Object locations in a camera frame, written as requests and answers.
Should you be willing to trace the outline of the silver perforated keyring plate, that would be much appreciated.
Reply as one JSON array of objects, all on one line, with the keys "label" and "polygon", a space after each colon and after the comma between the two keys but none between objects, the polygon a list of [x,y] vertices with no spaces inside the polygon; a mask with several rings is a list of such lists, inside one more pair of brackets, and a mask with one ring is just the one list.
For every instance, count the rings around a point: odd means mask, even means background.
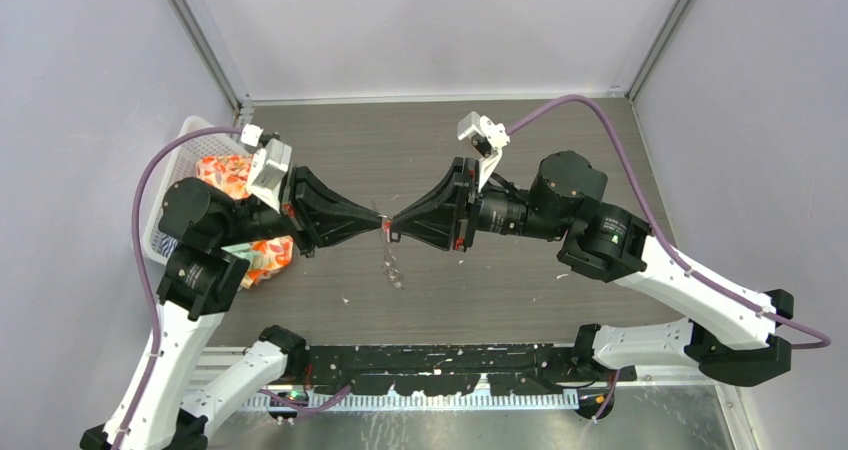
[{"label": "silver perforated keyring plate", "polygon": [[376,204],[375,200],[371,200],[372,209],[378,213],[381,217],[381,230],[380,230],[380,242],[383,249],[383,272],[389,282],[389,284],[395,289],[402,290],[403,289],[403,275],[400,272],[397,258],[392,253],[391,249],[391,232],[384,232],[382,229],[382,224],[385,220],[390,220],[387,215],[381,212]]}]

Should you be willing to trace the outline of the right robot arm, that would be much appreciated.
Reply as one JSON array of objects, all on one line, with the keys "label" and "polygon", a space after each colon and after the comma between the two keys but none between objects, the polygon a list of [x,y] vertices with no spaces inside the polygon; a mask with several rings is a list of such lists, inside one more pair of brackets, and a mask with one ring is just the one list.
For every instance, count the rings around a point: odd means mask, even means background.
[{"label": "right robot arm", "polygon": [[692,367],[721,383],[753,387],[787,373],[790,343],[776,333],[791,318],[793,296],[746,289],[692,267],[663,248],[651,225],[603,199],[607,176],[573,151],[544,158],[526,189],[479,163],[456,158],[427,194],[388,227],[444,251],[466,251],[479,232],[557,242],[557,258],[574,273],[638,291],[674,309],[679,319],[619,328],[585,324],[571,367],[584,380],[636,365]]}]

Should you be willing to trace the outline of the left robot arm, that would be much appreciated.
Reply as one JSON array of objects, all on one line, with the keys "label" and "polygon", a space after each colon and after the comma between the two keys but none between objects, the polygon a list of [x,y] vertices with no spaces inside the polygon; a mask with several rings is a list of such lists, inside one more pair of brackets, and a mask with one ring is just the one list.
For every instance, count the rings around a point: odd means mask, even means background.
[{"label": "left robot arm", "polygon": [[84,449],[204,449],[221,425],[275,380],[298,382],[310,364],[305,339],[276,325],[196,393],[188,386],[249,263],[236,244],[291,237],[305,256],[382,227],[382,216],[324,185],[307,167],[282,180],[274,204],[236,200],[195,177],[165,193],[160,230],[177,245],[155,293],[157,323],[120,405],[81,437]]}]

